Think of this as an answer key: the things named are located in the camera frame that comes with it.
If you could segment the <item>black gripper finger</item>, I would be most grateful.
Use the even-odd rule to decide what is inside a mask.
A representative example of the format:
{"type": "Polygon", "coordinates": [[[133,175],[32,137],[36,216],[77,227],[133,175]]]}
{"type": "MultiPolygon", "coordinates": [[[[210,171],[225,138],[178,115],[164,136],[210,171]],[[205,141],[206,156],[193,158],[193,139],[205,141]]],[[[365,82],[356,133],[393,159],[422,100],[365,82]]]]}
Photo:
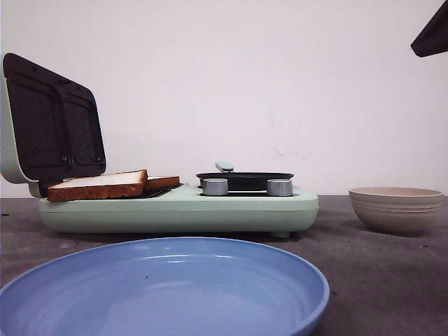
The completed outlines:
{"type": "Polygon", "coordinates": [[[447,52],[447,5],[441,5],[410,47],[418,57],[447,52]]]}

